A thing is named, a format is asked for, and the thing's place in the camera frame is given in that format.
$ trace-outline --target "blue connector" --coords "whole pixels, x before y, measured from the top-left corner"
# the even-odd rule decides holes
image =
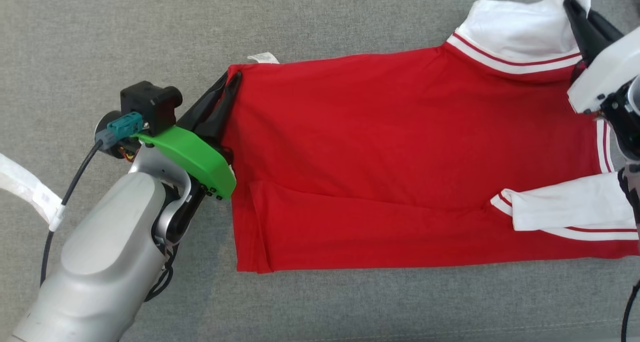
[[[106,150],[126,137],[133,136],[144,129],[142,115],[131,112],[107,124],[107,128],[95,134],[95,141],[102,140],[100,149]]]
[[[143,125],[142,114],[131,112],[107,124],[107,130],[115,135],[116,140],[120,141],[142,132]]]

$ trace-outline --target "clothing tag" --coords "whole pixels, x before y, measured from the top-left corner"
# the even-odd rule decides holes
[[[278,65],[280,64],[276,56],[273,55],[271,52],[248,55],[247,58],[249,60],[254,60],[258,62],[259,64],[278,64]]]
[[[33,192],[31,200],[42,208],[49,223],[53,220],[53,217],[56,215],[56,212],[60,207],[60,203],[62,202],[62,198],[42,183],[38,183],[38,185],[36,185],[36,189]]]

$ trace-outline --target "cable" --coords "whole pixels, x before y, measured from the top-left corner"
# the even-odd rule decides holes
[[[176,260],[176,254],[178,254],[178,244],[175,244],[173,246],[173,253],[170,253],[169,251],[167,251],[167,254],[169,255],[169,260],[167,260],[167,262],[164,264],[164,271],[162,272],[162,274],[160,274],[160,278],[158,278],[158,281],[153,285],[153,287],[151,287],[151,290],[149,290],[149,293],[144,298],[145,302],[151,301],[152,299],[156,298],[159,294],[161,294],[162,291],[164,291],[165,288],[169,286],[169,283],[171,283],[171,278],[174,277],[173,264],[174,264],[174,260]]]
[[[634,305],[636,296],[638,296],[638,290],[640,290],[640,280],[633,286],[629,300],[626,301],[626,307],[624,308],[624,317],[622,317],[622,331],[620,333],[620,341],[627,342],[627,325],[629,324],[629,314],[631,314],[631,307]]]
[[[51,241],[53,241],[53,231],[48,231],[46,242],[44,243],[44,252],[42,252],[42,266],[40,267],[40,285],[44,283],[47,276],[47,262],[49,260],[49,250],[51,249]]]
[[[66,193],[64,194],[64,197],[62,197],[62,202],[60,203],[61,206],[67,205],[67,203],[69,202],[69,198],[71,197],[71,194],[74,192],[74,189],[78,184],[78,181],[80,181],[80,176],[82,176],[82,174],[85,172],[85,170],[87,169],[87,166],[89,165],[89,162],[91,162],[91,159],[96,155],[96,152],[98,152],[98,150],[100,149],[100,146],[102,145],[103,145],[103,140],[101,139],[98,140],[89,151],[89,154],[86,155],[86,157],[82,161],[82,164],[80,164],[80,168],[78,168],[78,171],[75,173],[75,176],[73,176],[73,180],[71,180],[71,183],[69,184],[69,188],[66,189]],[[44,251],[42,252],[42,266],[40,268],[40,285],[41,286],[47,277],[47,264],[49,262],[49,251],[51,249],[51,242],[53,241],[53,233],[54,232],[52,230],[48,231],[48,235],[46,235],[46,242],[44,244]]]

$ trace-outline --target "red stripe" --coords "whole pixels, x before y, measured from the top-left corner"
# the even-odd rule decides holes
[[[609,144],[609,140],[607,139],[607,128],[609,127],[609,124],[604,122],[604,129],[602,132],[602,154],[604,155],[604,164],[606,165],[606,169],[608,169],[609,172],[613,171],[613,167],[611,166],[611,163],[609,162],[609,156],[607,153],[607,149],[609,148],[608,144]]]
[[[498,197],[500,197],[500,199],[503,200],[504,203],[509,205],[509,207],[514,207],[514,205],[512,205],[512,203],[510,201],[508,201],[507,198],[503,197],[503,193],[502,192],[498,193]]]
[[[466,41],[466,39],[462,38],[459,34],[453,32],[453,37],[456,37],[458,40],[462,41],[462,43],[464,43],[465,45],[469,46],[470,48],[472,48],[473,50],[475,50],[478,53],[481,53],[482,55],[485,55],[486,57],[491,58],[494,61],[498,61],[498,62],[502,62],[503,64],[506,65],[511,65],[511,66],[535,66],[535,65],[545,65],[545,64],[551,64],[553,62],[558,62],[558,61],[564,61],[564,60],[569,60],[571,58],[574,57],[578,57],[580,56],[580,52],[578,53],[574,53],[571,55],[565,55],[564,57],[558,57],[558,58],[553,58],[553,59],[549,59],[547,61],[537,61],[537,62],[511,62],[511,61],[506,61],[505,59],[501,59],[498,57],[495,57],[494,55],[491,55],[487,52],[485,52],[484,50],[481,50],[480,48],[477,48],[477,46],[474,46],[473,44],[471,44],[469,41]]]
[[[637,231],[637,229],[635,228],[587,229],[587,228],[580,228],[576,226],[568,226],[565,228],[567,228],[567,230],[578,231],[578,232],[636,232]]]

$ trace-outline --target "gray fabric surface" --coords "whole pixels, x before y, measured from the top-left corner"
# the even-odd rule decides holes
[[[2,0],[0,151],[59,195],[119,91],[174,85],[181,114],[222,71],[270,51],[281,62],[436,46],[475,0]],[[514,0],[533,2],[537,0]],[[640,0],[593,0],[624,32]],[[62,243],[126,162],[99,155],[54,238]],[[45,223],[0,192],[0,339],[35,298]],[[231,209],[197,213],[170,287],[130,341],[567,341],[614,338],[640,260],[434,269],[235,272]],[[640,334],[640,310],[632,332]]]

